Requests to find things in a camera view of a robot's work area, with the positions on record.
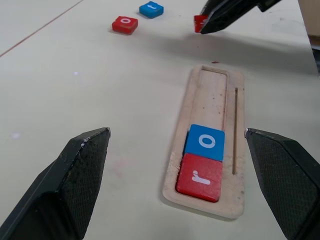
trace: blue tile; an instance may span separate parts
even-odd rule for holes
[[[221,130],[192,124],[186,140],[185,154],[208,159],[224,159],[225,133]]]
[[[153,1],[150,1],[150,2],[146,3],[145,5],[142,5],[139,8],[139,12],[142,15],[145,15],[146,17],[153,19],[153,18],[158,17],[164,13],[164,7],[153,2]]]

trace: red block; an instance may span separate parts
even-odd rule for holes
[[[197,15],[194,16],[194,28],[196,33],[200,33],[202,27],[205,24],[205,21],[207,20],[208,15]]]
[[[178,193],[216,203],[220,198],[221,161],[187,153],[182,159],[175,189]]]
[[[138,19],[118,16],[118,18],[112,23],[112,29],[115,32],[131,35],[138,27]]]

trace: wooden tray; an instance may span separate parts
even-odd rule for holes
[[[243,214],[244,90],[244,78],[239,73],[204,65],[192,71],[164,180],[162,192],[166,199],[229,219],[236,219]],[[216,203],[183,195],[175,188],[191,124],[225,132],[221,195]]]

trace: table surface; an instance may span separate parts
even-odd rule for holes
[[[37,15],[44,1],[31,2]],[[55,1],[53,8],[45,2],[53,19],[77,1]],[[137,14],[143,1],[84,0],[0,58],[0,223],[69,139],[110,127],[85,239],[285,240],[247,147],[245,210],[237,220],[170,203],[161,189],[189,74],[212,61],[245,75],[246,127],[295,139],[319,158],[320,80],[298,2],[253,9],[208,35],[193,32],[193,15],[205,0],[158,3],[164,14],[146,19]],[[15,19],[7,12],[1,19]],[[139,20],[133,35],[111,31],[118,16]],[[15,25],[29,32],[6,41],[1,34],[0,49],[49,21],[29,17]],[[10,25],[0,27],[12,33]]]
[[[0,56],[81,0],[0,0]]]

